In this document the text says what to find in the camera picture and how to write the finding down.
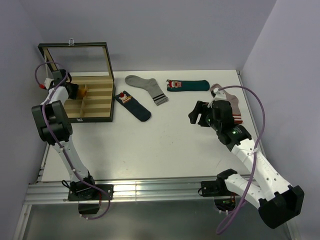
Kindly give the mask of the mustard yellow sock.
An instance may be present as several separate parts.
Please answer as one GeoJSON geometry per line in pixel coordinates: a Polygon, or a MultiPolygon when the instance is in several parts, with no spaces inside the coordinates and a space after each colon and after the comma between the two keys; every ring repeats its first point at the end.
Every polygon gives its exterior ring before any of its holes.
{"type": "Polygon", "coordinates": [[[87,95],[87,91],[88,91],[87,85],[83,85],[83,86],[79,85],[78,90],[77,90],[77,94],[76,94],[76,98],[77,99],[85,98],[87,95]]]}

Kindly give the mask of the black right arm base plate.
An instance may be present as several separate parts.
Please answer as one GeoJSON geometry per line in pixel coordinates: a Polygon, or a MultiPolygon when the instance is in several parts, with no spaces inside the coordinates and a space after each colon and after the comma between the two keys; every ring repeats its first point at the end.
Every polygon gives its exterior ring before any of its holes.
{"type": "Polygon", "coordinates": [[[225,194],[218,180],[201,181],[198,193],[202,197],[219,197],[225,194]]]}

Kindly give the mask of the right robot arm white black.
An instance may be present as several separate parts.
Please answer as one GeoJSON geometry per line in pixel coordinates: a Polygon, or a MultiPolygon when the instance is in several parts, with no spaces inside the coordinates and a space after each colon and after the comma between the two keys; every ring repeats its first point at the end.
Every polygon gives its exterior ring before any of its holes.
{"type": "Polygon", "coordinates": [[[214,129],[218,140],[253,173],[256,181],[256,184],[251,184],[236,170],[227,169],[219,173],[216,180],[201,182],[203,197],[231,193],[245,196],[245,200],[257,208],[261,219],[271,229],[301,213],[304,191],[285,180],[255,148],[255,141],[247,129],[235,123],[228,101],[197,101],[188,118],[191,124],[214,129]]]}

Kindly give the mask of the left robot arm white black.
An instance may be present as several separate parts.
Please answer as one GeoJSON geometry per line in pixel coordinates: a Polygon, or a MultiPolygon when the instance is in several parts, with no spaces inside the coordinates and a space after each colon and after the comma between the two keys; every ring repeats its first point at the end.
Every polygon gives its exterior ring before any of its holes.
{"type": "Polygon", "coordinates": [[[67,100],[78,97],[80,89],[77,84],[67,81],[71,76],[66,70],[53,71],[52,75],[48,95],[41,104],[32,107],[32,116],[40,138],[51,145],[62,159],[70,177],[69,190],[91,200],[96,197],[98,188],[75,149],[73,128],[64,108],[67,100]]]}

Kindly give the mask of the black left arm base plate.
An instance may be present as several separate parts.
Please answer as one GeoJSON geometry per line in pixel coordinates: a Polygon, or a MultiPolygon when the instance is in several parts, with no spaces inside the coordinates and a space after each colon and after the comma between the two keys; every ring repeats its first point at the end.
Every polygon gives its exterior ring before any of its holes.
{"type": "Polygon", "coordinates": [[[67,200],[70,202],[77,201],[110,201],[113,199],[114,185],[113,184],[98,184],[95,189],[85,185],[83,191],[74,192],[70,191],[68,193],[67,200]]]}

